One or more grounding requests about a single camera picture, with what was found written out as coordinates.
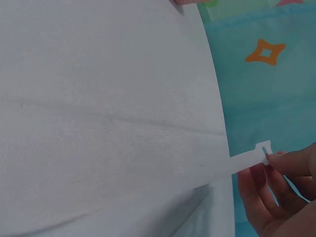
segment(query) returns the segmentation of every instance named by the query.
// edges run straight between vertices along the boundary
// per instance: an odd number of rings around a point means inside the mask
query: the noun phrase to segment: teal fabric
[[[206,23],[231,156],[271,140],[273,151],[316,141],[316,3],[289,4]],[[276,66],[245,59],[259,39],[286,44]],[[233,176],[236,237],[257,236]]]

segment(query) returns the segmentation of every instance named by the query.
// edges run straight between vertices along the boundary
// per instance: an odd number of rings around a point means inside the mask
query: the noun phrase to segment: star pattern
[[[259,39],[257,48],[252,54],[246,57],[245,62],[263,62],[268,63],[271,66],[275,66],[277,65],[277,57],[285,49],[285,47],[286,45],[284,43],[270,44],[264,39]],[[271,51],[269,57],[261,55],[264,49]]]

